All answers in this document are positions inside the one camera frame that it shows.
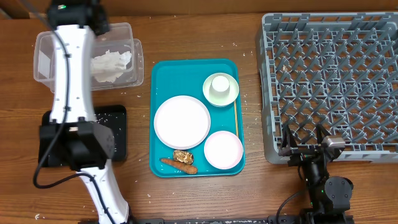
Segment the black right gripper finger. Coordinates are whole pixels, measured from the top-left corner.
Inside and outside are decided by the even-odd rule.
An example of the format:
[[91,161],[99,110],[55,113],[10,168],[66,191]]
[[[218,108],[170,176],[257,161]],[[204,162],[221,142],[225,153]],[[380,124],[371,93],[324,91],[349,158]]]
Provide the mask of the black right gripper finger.
[[281,148],[287,148],[287,147],[293,147],[293,148],[297,148],[298,145],[295,141],[294,135],[291,132],[291,129],[289,128],[289,125],[286,124],[283,127],[282,130],[282,144],[281,144]]
[[321,144],[326,136],[329,136],[330,133],[325,129],[325,127],[318,123],[315,127],[316,135],[317,135],[317,144]]

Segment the white cup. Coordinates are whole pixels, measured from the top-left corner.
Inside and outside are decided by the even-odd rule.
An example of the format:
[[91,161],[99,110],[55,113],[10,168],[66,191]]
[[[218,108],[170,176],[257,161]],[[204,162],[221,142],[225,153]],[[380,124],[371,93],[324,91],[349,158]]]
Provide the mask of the white cup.
[[222,75],[214,77],[211,82],[211,87],[216,93],[225,93],[229,90],[229,80]]

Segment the large white plate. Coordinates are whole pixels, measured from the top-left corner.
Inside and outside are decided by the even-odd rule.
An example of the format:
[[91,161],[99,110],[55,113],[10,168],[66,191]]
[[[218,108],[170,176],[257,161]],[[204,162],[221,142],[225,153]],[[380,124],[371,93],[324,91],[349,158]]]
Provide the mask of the large white plate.
[[211,117],[198,99],[180,95],[163,102],[154,116],[154,131],[172,149],[187,150],[199,145],[210,132]]

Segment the white napkin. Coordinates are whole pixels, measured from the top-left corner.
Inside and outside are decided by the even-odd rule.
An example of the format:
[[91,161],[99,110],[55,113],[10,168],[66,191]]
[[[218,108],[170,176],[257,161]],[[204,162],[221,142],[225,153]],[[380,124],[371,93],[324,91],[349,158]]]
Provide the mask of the white napkin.
[[91,59],[91,74],[99,83],[114,83],[127,69],[131,58],[130,51],[121,54],[107,50],[104,55]]

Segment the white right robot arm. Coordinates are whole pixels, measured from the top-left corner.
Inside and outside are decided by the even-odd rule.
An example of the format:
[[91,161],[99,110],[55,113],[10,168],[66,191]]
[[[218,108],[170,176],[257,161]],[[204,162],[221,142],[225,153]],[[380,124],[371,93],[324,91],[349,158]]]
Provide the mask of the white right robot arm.
[[[346,214],[350,209],[354,185],[346,177],[331,176],[327,164],[337,159],[345,149],[343,138],[330,134],[322,125],[315,128],[317,143],[308,149],[300,149],[294,135],[286,125],[282,132],[280,156],[288,156],[290,167],[297,167],[305,188],[290,196],[278,208],[276,223],[299,224],[354,224],[354,218]],[[307,192],[310,208],[301,209],[297,216],[280,217],[283,207],[296,196]]]

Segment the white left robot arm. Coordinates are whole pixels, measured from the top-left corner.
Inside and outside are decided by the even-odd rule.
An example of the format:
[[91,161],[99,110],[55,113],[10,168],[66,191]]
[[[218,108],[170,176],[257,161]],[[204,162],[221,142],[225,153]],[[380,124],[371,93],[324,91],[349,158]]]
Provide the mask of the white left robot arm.
[[113,131],[96,122],[91,94],[91,54],[97,36],[109,32],[99,1],[52,1],[46,25],[55,49],[55,92],[49,123],[39,128],[40,155],[33,183],[51,159],[72,175],[45,185],[49,189],[79,177],[90,193],[99,223],[133,223],[112,166]]

